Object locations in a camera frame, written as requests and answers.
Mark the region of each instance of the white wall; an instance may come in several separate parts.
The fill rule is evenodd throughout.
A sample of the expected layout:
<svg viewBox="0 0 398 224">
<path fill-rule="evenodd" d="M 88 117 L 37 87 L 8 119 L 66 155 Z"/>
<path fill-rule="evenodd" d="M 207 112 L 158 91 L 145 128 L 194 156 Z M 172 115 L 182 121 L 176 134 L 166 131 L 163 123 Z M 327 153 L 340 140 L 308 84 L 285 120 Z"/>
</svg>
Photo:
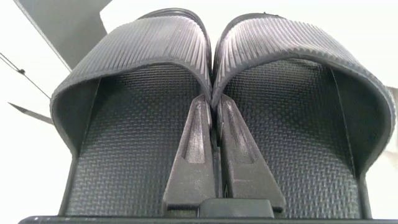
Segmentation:
<svg viewBox="0 0 398 224">
<path fill-rule="evenodd" d="M 0 2 L 0 30 L 0 52 L 51 95 L 68 70 L 12 0 Z M 7 104 L 50 116 L 49 100 L 2 61 L 0 76 L 1 222 L 55 215 L 71 155 L 53 126 Z"/>
</svg>

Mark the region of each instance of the black slide sandal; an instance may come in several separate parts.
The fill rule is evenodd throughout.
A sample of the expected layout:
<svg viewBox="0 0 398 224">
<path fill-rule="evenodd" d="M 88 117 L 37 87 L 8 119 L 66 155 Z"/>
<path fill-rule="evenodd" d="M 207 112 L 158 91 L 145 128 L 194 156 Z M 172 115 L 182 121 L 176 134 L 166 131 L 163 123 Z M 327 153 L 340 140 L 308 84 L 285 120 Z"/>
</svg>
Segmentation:
<svg viewBox="0 0 398 224">
<path fill-rule="evenodd" d="M 228 100 L 223 93 L 234 100 L 287 218 L 371 218 L 365 173 L 396 112 L 386 87 L 343 46 L 309 24 L 243 15 L 223 32 L 213 73 L 213 109 Z"/>
<path fill-rule="evenodd" d="M 66 216 L 163 215 L 191 102 L 210 100 L 210 43 L 193 12 L 163 9 L 108 34 L 55 90 L 73 156 Z"/>
</svg>

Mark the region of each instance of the grey surface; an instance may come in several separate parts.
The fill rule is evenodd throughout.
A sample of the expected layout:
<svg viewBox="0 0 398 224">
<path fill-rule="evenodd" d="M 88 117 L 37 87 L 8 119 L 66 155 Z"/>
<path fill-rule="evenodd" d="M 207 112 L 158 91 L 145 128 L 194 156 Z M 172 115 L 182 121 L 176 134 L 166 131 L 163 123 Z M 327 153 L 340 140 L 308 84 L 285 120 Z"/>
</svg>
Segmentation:
<svg viewBox="0 0 398 224">
<path fill-rule="evenodd" d="M 15 0 L 69 68 L 106 35 L 100 11 L 111 0 Z"/>
<path fill-rule="evenodd" d="M 286 60 L 228 84 L 286 199 L 288 218 L 361 218 L 358 184 L 333 77 Z"/>
<path fill-rule="evenodd" d="M 189 107 L 199 93 L 195 78 L 173 66 L 104 78 L 66 215 L 161 216 Z"/>
</svg>

